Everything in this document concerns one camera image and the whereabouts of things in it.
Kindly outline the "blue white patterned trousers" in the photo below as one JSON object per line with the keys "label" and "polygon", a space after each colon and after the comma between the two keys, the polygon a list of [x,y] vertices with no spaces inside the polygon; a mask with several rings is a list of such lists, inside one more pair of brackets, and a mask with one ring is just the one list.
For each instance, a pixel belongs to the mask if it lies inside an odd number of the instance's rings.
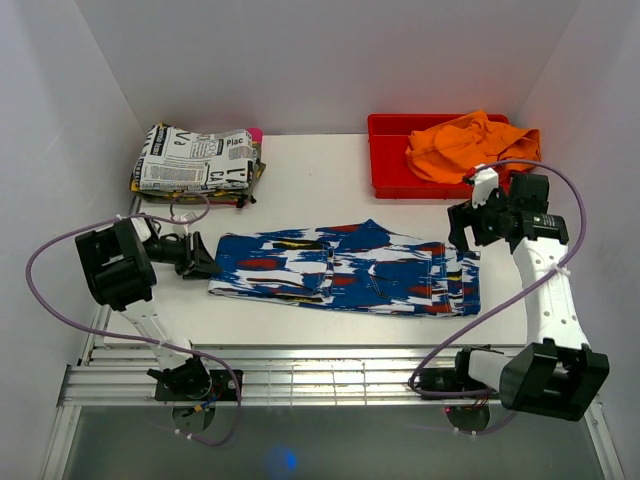
{"label": "blue white patterned trousers", "polygon": [[481,309],[480,255],[391,232],[373,220],[218,241],[212,295],[317,310],[472,317]]}

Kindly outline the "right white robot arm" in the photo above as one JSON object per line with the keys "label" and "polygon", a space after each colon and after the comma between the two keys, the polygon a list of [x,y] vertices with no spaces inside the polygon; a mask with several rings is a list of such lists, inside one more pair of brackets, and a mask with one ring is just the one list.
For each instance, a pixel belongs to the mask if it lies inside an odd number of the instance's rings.
{"label": "right white robot arm", "polygon": [[609,360],[591,349],[577,318],[569,272],[565,220],[549,213],[549,180],[515,173],[499,185],[492,168],[468,176],[470,200],[449,208],[450,242],[468,248],[505,241],[522,282],[527,315],[524,349],[512,358],[489,348],[466,347],[455,360],[451,382],[464,397],[492,389],[502,406],[568,421],[580,420],[606,380]]}

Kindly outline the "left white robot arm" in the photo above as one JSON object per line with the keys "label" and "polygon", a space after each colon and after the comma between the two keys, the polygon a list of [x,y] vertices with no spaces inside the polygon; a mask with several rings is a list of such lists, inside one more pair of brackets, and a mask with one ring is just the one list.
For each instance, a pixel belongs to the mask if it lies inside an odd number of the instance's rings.
{"label": "left white robot arm", "polygon": [[180,399],[210,399],[214,381],[191,342],[171,331],[154,303],[155,263],[171,265],[184,280],[208,280],[221,268],[201,235],[164,236],[148,219],[127,218],[75,237],[89,291],[119,312],[153,351],[158,367],[148,375]]}

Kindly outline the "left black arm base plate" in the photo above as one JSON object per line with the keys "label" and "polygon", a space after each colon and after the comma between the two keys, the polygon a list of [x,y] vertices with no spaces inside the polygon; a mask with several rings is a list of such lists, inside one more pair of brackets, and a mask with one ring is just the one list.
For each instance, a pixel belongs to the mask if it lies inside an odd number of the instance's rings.
{"label": "left black arm base plate", "polygon": [[206,394],[201,396],[173,393],[167,386],[157,382],[153,399],[161,402],[206,402],[212,398],[217,401],[236,401],[237,391],[242,389],[244,372],[234,369],[237,380],[234,380],[225,369],[210,369],[211,385]]}

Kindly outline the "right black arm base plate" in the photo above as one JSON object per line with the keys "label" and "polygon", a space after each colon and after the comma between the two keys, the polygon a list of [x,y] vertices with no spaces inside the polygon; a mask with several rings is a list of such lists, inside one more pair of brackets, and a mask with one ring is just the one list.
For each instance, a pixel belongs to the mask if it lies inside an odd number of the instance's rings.
{"label": "right black arm base plate", "polygon": [[454,368],[425,368],[418,374],[416,386],[425,400],[498,398],[495,390]]}

